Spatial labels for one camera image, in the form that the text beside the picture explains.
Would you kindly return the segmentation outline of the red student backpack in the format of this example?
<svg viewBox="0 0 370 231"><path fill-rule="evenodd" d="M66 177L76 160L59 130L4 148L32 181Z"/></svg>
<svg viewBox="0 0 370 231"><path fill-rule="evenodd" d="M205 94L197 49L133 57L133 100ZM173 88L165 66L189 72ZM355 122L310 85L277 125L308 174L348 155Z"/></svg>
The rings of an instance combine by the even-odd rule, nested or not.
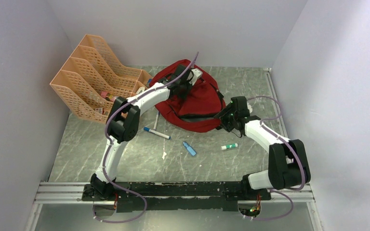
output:
<svg viewBox="0 0 370 231"><path fill-rule="evenodd" d="M194 67L202 72L202 76L186 98L173 95L155 107L168 122L182 129L199 133L220 129L220 120L214 116L225 108L224 96L208 72L197 65Z"/></svg>

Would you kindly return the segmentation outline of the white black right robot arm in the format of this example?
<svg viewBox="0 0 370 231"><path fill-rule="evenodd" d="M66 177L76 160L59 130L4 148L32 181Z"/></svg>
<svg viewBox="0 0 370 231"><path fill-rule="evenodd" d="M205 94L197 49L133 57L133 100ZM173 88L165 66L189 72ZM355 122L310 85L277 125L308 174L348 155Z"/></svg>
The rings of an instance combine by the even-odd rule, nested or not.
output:
<svg viewBox="0 0 370 231"><path fill-rule="evenodd" d="M241 136L257 142L268 153L268 169L244 176L241 194L253 199L261 189L300 190L311 179L304 143L290 140L253 115L252 106L244 96L232 97L231 102L214 116L227 132L237 130Z"/></svg>

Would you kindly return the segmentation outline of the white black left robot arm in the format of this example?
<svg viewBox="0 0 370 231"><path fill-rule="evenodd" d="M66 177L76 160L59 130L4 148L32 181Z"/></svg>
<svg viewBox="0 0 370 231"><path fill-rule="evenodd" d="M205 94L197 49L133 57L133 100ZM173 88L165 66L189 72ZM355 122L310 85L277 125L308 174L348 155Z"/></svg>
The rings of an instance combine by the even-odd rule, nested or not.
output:
<svg viewBox="0 0 370 231"><path fill-rule="evenodd" d="M141 194L114 182L122 153L129 141L136 136L140 116L144 112L172 96L186 97L201 76L202 72L189 64L179 75L171 74L164 77L136 96L115 99L106 121L107 142L102 162L92 175L91 188L84 191L84 196L94 201L105 201L115 197L116 190L119 189L141 199L144 198Z"/></svg>

